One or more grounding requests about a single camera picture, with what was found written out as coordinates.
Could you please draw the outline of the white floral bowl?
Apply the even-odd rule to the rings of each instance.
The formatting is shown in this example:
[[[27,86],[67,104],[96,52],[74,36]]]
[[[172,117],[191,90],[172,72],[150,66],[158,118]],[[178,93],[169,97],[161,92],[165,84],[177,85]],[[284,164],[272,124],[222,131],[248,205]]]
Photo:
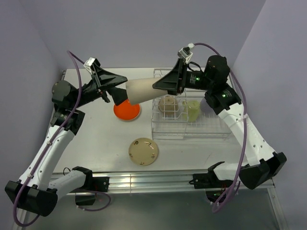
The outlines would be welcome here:
[[[174,96],[165,96],[159,100],[158,109],[165,115],[173,115],[178,111],[178,101]]]

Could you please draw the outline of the orange plate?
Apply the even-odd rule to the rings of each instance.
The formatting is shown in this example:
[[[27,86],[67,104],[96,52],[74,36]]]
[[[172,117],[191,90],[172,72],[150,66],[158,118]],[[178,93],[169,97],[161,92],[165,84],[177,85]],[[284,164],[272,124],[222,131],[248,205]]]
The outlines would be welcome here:
[[[141,106],[139,104],[132,105],[128,99],[119,105],[113,106],[115,116],[123,121],[132,121],[136,119],[141,113]]]

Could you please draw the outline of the beige plastic cup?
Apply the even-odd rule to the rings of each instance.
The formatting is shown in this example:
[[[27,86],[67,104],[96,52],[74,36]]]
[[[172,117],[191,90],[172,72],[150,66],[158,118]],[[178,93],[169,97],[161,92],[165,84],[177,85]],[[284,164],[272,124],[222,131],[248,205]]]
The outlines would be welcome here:
[[[153,84],[159,78],[128,80],[125,83],[128,101],[131,105],[140,104],[167,95],[166,90],[154,89]]]

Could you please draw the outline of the light green mug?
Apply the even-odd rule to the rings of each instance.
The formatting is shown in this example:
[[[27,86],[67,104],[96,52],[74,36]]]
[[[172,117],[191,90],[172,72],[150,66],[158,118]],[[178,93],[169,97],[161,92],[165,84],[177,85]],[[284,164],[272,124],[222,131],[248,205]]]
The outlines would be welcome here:
[[[183,120],[195,122],[200,114],[200,102],[197,100],[183,101]]]

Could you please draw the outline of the beige floral saucer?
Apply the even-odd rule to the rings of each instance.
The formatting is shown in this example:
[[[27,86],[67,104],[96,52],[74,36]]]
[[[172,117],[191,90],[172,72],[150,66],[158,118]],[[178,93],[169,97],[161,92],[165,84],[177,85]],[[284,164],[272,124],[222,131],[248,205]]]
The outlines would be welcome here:
[[[159,148],[152,139],[138,138],[130,144],[128,154],[136,165],[148,166],[157,160]]]

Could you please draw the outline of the purple plastic cup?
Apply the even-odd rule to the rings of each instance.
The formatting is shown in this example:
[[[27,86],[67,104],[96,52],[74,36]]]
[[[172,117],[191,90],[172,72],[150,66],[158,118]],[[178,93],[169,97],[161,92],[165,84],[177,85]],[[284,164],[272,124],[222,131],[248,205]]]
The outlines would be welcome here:
[[[208,105],[205,99],[202,99],[200,102],[200,110],[203,113],[211,113],[213,110],[212,108]]]

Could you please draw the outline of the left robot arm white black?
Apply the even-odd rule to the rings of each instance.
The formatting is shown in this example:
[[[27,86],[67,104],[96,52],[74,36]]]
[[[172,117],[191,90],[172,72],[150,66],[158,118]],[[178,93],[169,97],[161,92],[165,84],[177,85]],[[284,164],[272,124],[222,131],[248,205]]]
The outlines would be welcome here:
[[[60,80],[52,87],[55,111],[46,138],[27,170],[16,182],[8,181],[5,186],[14,211],[23,209],[46,217],[63,196],[76,189],[89,191],[94,185],[93,172],[81,166],[53,182],[50,180],[64,150],[82,125],[85,113],[78,107],[99,98],[109,103],[109,95],[116,105],[127,98],[125,90],[118,87],[127,82],[126,77],[102,69],[95,58],[87,60],[84,67],[91,74],[87,84],[79,83],[76,88]]]

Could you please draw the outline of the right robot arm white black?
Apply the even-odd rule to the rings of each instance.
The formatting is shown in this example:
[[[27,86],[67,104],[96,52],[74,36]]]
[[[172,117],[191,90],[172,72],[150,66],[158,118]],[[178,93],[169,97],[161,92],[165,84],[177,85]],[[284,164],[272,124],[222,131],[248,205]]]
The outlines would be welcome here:
[[[236,91],[227,83],[230,68],[225,57],[210,56],[204,70],[190,70],[183,58],[152,87],[170,95],[184,89],[205,91],[205,101],[230,128],[242,147],[237,166],[219,162],[208,169],[208,183],[217,187],[225,180],[239,180],[249,189],[255,189],[274,177],[287,161],[283,152],[276,152],[262,137],[247,115]]]

